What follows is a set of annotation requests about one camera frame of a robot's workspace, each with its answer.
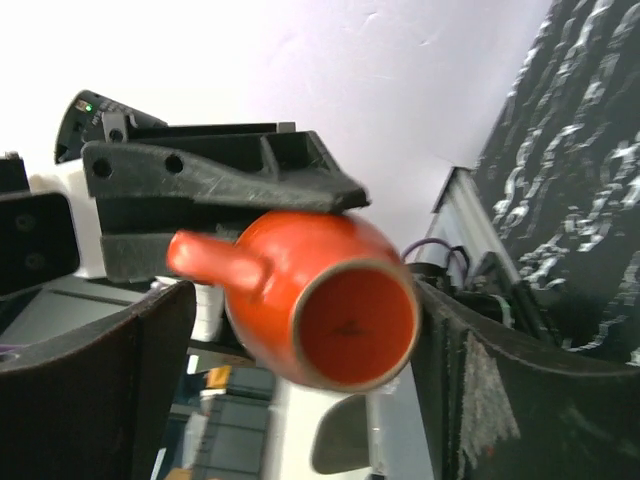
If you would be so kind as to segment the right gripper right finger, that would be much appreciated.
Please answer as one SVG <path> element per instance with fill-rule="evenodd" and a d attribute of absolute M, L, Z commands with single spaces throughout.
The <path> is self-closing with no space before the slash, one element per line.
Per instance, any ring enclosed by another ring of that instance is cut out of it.
<path fill-rule="evenodd" d="M 639 371 L 544 344 L 419 283 L 411 367 L 439 479 L 635 479 Z"/>

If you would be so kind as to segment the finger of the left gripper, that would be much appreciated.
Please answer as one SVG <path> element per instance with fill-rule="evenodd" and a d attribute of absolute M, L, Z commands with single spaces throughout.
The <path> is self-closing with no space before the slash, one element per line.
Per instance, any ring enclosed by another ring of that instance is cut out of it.
<path fill-rule="evenodd" d="M 339 212 L 368 205 L 313 131 L 90 142 L 82 149 L 97 198 L 185 198 L 200 204 Z"/>

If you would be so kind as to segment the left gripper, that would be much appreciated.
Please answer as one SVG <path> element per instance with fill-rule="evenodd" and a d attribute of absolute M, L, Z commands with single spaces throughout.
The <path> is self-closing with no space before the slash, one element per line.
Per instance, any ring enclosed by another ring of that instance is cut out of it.
<path fill-rule="evenodd" d="M 72 274 L 99 277 L 100 245 L 109 280 L 137 282 L 169 276 L 166 254 L 177 230 L 235 240 L 234 224 L 99 228 L 80 159 L 29 176 L 17 153 L 1 158 L 3 295 L 16 295 Z"/>

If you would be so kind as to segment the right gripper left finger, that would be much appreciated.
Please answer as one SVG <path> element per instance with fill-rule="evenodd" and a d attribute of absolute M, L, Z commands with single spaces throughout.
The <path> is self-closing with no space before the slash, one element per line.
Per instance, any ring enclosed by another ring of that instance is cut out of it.
<path fill-rule="evenodd" d="M 196 311 L 181 281 L 1 362 L 4 479 L 148 479 Z"/>

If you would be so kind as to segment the small orange ceramic mug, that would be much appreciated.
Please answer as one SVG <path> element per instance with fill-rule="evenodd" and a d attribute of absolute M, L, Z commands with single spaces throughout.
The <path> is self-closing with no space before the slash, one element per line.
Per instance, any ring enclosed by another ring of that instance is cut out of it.
<path fill-rule="evenodd" d="M 221 287 L 238 340 L 291 382 L 366 392 L 396 376 L 416 344 L 411 274 L 359 217 L 272 211 L 232 243 L 183 230 L 166 259 L 176 274 Z"/>

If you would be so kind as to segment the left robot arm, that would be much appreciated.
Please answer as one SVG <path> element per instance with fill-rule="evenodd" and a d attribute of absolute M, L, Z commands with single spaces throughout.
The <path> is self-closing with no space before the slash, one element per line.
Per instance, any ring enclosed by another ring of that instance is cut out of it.
<path fill-rule="evenodd" d="M 235 239 L 268 210 L 342 212 L 368 205 L 312 131 L 291 123 L 171 126 L 84 90 L 70 103 L 54 149 L 79 168 L 97 205 L 105 275 L 139 282 L 168 269 L 180 229 Z M 1 160 L 1 294 L 75 273 L 80 223 L 70 198 L 37 193 L 23 160 Z"/>

